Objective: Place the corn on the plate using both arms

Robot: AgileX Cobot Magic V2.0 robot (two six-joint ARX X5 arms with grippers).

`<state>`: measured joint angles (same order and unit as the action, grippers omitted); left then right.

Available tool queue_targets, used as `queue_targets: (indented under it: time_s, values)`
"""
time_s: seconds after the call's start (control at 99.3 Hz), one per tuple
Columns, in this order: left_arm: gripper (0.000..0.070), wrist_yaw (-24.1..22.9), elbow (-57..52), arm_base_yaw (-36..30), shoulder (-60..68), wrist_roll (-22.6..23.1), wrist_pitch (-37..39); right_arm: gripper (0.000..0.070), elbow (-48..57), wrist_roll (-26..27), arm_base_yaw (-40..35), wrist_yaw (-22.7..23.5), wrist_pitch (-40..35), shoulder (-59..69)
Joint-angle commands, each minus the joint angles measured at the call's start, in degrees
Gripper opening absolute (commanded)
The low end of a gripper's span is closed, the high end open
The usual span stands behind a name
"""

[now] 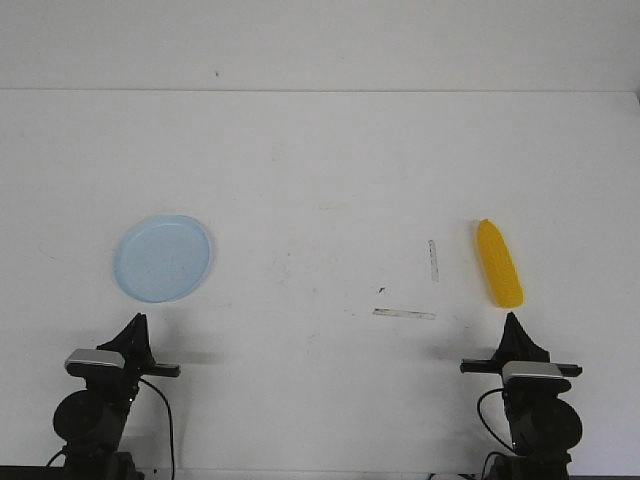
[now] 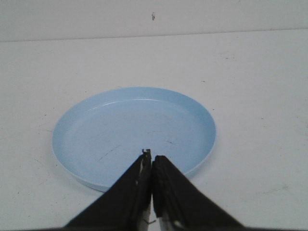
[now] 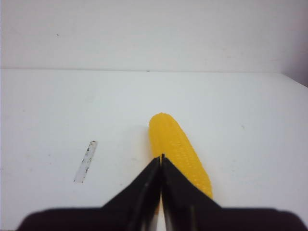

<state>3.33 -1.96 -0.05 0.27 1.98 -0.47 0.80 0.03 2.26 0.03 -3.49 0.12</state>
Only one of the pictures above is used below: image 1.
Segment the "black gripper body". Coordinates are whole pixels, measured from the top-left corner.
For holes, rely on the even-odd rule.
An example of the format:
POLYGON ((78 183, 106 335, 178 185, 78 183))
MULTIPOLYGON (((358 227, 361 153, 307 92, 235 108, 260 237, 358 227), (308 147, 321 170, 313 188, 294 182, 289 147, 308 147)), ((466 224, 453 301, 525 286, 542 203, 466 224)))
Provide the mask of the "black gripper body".
POLYGON ((460 372, 498 376, 504 388, 563 388, 583 374, 583 367, 498 349, 489 359, 462 359, 460 372))
POLYGON ((135 395, 145 376, 178 378, 181 367, 177 364, 158 363, 148 347, 116 351, 98 347, 101 363, 95 380, 95 391, 100 395, 135 395))

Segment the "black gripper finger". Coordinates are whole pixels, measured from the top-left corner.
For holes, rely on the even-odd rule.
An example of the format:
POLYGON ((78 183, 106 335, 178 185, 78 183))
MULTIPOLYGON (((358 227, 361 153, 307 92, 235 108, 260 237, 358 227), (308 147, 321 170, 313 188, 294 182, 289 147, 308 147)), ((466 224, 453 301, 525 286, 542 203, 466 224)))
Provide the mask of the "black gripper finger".
POLYGON ((505 318, 502 336, 496 348, 496 353, 510 353, 513 350, 513 321, 514 313, 509 312, 505 318))
POLYGON ((143 313, 139 314, 139 347, 141 351, 151 352, 147 316, 143 313))
POLYGON ((137 331, 142 314, 137 313, 127 325, 107 343, 108 350, 129 350, 136 343, 137 331))
POLYGON ((512 341, 517 353, 547 353, 547 350, 537 345, 527 334, 514 312, 510 313, 512 341))

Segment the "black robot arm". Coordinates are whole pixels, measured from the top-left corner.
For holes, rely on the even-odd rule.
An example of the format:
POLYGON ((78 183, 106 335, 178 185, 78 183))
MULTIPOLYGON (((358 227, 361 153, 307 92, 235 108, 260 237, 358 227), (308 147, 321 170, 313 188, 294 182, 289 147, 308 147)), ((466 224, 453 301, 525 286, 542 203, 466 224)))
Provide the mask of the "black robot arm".
POLYGON ((583 373, 577 364, 551 361, 550 353, 526 333, 515 313, 506 315, 501 340, 489 359, 463 359, 465 374, 495 374, 502 386, 480 395, 476 413, 487 432, 506 450, 485 457, 481 479, 567 479, 569 451, 583 435, 577 411, 560 395, 583 373), (510 440, 488 425, 484 400, 501 396, 510 440))
POLYGON ((64 369, 85 381, 85 388, 65 397, 53 415, 53 428, 64 446, 63 479, 143 479, 133 455, 120 449, 125 426, 142 385, 163 402, 169 427, 170 477, 176 476, 173 412, 166 395, 147 378, 177 378, 178 365, 153 356, 147 316, 136 314, 112 340, 95 348, 78 348, 64 369))

